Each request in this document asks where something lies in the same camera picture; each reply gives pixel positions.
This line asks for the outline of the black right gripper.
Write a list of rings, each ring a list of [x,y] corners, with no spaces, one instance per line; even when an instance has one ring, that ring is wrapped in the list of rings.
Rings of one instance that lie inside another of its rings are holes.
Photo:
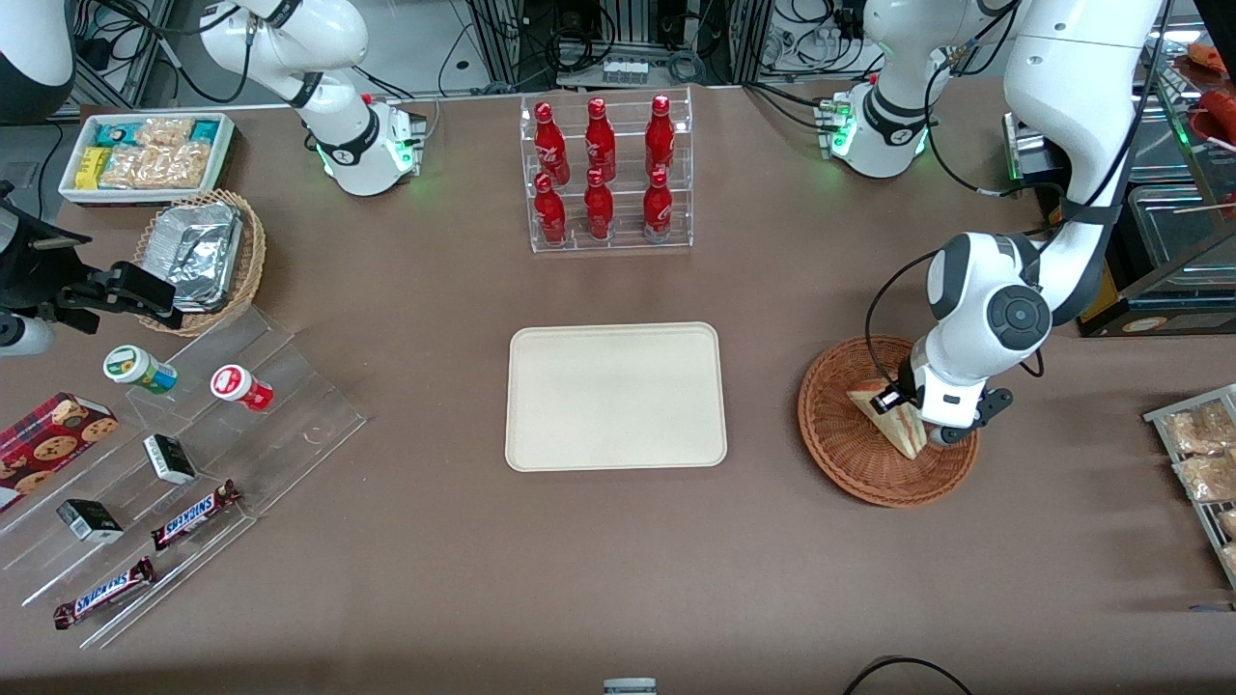
[[[183,325],[174,307],[174,286],[136,263],[108,270],[85,267],[78,279],[78,256],[70,241],[40,216],[14,207],[14,185],[1,185],[2,254],[1,307],[19,317],[38,317],[40,307],[58,296],[58,322],[80,333],[96,334],[98,313],[133,314],[173,330]]]

